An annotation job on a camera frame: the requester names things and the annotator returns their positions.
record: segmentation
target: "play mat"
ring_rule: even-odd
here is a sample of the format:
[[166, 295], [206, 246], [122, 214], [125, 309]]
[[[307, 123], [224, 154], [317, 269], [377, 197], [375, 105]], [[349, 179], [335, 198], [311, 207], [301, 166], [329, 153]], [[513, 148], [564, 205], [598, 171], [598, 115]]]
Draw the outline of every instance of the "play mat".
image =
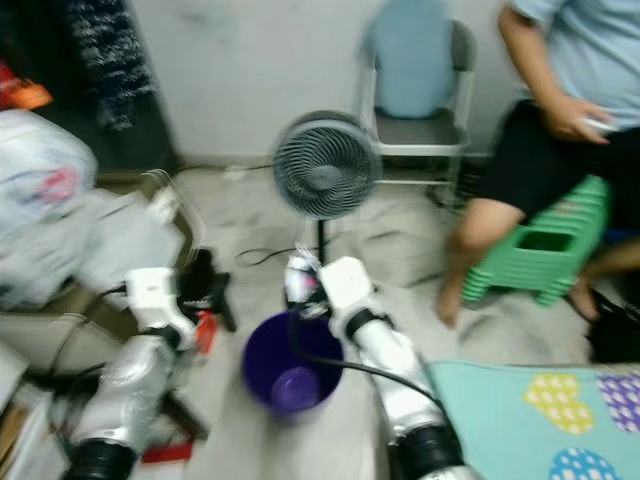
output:
[[483, 480], [640, 480], [640, 366], [432, 370]]

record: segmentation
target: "electric fan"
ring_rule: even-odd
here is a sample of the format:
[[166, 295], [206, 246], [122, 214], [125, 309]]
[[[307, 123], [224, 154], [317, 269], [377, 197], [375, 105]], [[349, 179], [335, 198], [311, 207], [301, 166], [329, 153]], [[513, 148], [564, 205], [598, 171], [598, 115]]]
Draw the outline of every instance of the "electric fan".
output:
[[382, 162], [367, 133], [348, 115], [305, 115], [282, 136], [273, 160], [285, 201], [317, 220], [318, 260], [325, 262], [325, 222], [355, 210], [382, 175]]

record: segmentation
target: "wall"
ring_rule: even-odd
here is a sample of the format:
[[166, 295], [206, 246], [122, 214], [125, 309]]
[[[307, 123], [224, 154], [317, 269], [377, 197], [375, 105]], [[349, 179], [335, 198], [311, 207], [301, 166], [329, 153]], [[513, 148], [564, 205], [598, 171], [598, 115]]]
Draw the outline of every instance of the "wall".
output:
[[[501, 0], [451, 0], [476, 33], [473, 152], [486, 152], [512, 95], [495, 34]], [[357, 52], [381, 0], [132, 2], [178, 149], [199, 161], [267, 155], [298, 115], [352, 111]]]

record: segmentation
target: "purple bucket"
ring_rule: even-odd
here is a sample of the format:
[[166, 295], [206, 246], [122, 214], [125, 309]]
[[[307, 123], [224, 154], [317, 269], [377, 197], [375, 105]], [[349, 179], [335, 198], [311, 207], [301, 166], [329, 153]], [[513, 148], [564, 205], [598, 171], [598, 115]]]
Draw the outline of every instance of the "purple bucket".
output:
[[[290, 417], [318, 406], [336, 389], [342, 369], [316, 365], [298, 357], [289, 343], [289, 313], [266, 320], [251, 335], [244, 350], [243, 373], [249, 390], [268, 410]], [[301, 348], [312, 355], [342, 360], [340, 342], [326, 320], [301, 321]]]

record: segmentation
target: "stool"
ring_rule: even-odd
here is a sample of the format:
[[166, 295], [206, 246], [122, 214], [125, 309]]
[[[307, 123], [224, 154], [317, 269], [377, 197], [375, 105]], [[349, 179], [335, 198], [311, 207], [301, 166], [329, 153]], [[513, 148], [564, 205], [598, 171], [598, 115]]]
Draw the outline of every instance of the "stool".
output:
[[478, 301], [492, 287], [539, 292], [549, 306], [573, 286], [576, 273], [598, 245], [609, 212], [609, 187], [589, 176], [527, 225], [519, 225], [467, 275], [463, 297]]

